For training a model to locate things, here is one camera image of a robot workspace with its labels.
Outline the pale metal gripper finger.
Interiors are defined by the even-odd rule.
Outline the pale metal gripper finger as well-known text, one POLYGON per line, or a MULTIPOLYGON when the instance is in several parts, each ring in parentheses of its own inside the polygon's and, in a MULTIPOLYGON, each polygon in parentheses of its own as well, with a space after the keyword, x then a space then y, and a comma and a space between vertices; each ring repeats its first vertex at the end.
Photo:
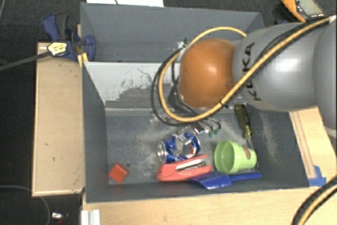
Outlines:
POLYGON ((204 139, 209 138, 209 134, 204 130, 201 133, 195 133, 192 131, 185 131, 183 133, 184 137, 190 142, 194 147, 201 147, 204 139))
POLYGON ((206 129, 198 123, 189 124, 188 128, 189 131, 191 131, 191 133, 193 133, 195 136, 205 134, 206 131, 206 129))

